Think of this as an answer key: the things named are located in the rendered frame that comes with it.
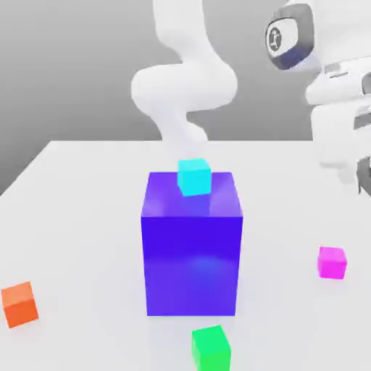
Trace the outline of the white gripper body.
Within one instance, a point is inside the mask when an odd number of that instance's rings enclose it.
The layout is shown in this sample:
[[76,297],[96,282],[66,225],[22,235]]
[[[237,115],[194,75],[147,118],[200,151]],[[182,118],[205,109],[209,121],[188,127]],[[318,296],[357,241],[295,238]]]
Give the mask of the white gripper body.
[[354,174],[359,160],[371,156],[371,123],[354,127],[368,113],[371,99],[326,104],[312,110],[312,137],[320,164]]

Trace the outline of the small magenta cube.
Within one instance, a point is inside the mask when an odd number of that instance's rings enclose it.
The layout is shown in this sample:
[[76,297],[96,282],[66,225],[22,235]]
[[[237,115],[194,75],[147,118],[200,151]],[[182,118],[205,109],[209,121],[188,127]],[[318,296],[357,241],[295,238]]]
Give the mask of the small magenta cube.
[[317,258],[317,270],[321,278],[343,280],[347,259],[342,248],[321,246]]

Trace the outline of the small orange cube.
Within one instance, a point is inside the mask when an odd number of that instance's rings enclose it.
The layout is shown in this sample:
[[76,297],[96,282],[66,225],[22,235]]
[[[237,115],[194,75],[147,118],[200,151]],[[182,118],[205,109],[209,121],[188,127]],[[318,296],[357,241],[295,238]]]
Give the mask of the small orange cube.
[[9,328],[38,319],[38,310],[30,281],[2,289],[1,300]]

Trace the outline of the large blue box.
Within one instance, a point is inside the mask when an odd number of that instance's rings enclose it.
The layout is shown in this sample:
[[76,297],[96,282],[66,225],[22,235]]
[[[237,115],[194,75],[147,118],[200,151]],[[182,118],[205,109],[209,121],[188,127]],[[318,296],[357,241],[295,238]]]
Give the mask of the large blue box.
[[184,197],[174,172],[150,172],[141,212],[149,316],[233,316],[243,212],[233,175]]

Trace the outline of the small green cube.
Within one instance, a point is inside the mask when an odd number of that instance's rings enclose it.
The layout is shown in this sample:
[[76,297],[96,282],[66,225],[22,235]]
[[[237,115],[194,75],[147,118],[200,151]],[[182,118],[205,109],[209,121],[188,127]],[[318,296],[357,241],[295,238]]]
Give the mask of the small green cube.
[[221,325],[192,331],[196,371],[230,371],[231,347]]

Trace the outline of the small cyan cube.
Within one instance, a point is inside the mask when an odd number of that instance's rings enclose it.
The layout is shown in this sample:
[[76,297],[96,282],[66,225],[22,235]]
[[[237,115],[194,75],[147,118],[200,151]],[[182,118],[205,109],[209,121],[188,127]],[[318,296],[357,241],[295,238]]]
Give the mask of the small cyan cube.
[[178,161],[177,184],[183,196],[209,194],[212,189],[212,171],[205,159]]

